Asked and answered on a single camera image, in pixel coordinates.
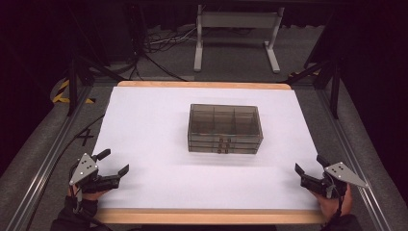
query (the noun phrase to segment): metal rod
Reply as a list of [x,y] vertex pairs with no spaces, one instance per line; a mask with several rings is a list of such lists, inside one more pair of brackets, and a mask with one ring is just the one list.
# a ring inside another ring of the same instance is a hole
[[90,87],[85,87],[80,92],[79,105],[76,110],[73,111],[71,116],[68,116],[63,124],[63,127],[54,140],[48,154],[46,155],[41,167],[39,168],[36,176],[30,184],[28,191],[25,193],[23,199],[20,202],[17,210],[15,211],[12,220],[9,222],[7,231],[9,230],[21,230],[22,225],[27,218],[34,212],[34,206],[39,200],[41,192],[45,190],[45,183],[51,175],[53,166],[57,163],[58,156],[63,149],[62,145],[65,141],[65,137],[69,132],[73,122],[78,116],[82,105],[85,103],[90,92]]
[[392,231],[389,222],[384,216],[384,212],[381,210],[380,205],[378,204],[377,199],[372,191],[370,180],[364,174],[360,164],[357,161],[356,155],[351,148],[351,145],[345,135],[342,124],[338,119],[335,119],[330,110],[329,99],[323,90],[317,90],[317,94],[320,100],[320,104],[323,106],[324,110],[327,113],[327,116],[330,118],[331,124],[336,132],[339,141],[342,144],[344,150],[344,156],[346,157],[347,165],[352,169],[357,175],[359,175],[368,185],[367,189],[359,189],[360,195],[363,197],[366,207],[369,210],[371,220],[373,221],[377,230],[381,231]]

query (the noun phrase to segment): translucent container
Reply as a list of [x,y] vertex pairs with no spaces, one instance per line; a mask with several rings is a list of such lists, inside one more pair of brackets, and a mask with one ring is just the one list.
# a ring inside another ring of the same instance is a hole
[[190,152],[256,154],[263,138],[256,106],[191,104]]

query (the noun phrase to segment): white paper sheet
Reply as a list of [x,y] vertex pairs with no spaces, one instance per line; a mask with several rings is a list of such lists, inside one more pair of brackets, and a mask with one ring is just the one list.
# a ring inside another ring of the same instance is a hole
[[[257,106],[258,153],[189,152],[192,103]],[[130,170],[100,208],[318,209],[294,171],[323,169],[293,90],[116,87],[93,154],[106,148],[101,175]]]

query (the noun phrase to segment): metal frame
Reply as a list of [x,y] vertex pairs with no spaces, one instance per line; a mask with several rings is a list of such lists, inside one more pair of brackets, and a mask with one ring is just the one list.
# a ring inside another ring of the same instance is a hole
[[279,73],[280,68],[273,52],[279,26],[283,17],[284,8],[279,8],[277,13],[227,13],[203,12],[201,5],[197,11],[197,45],[195,48],[194,71],[201,71],[203,55],[203,27],[242,27],[272,29],[269,41],[265,41],[269,62],[274,73]]

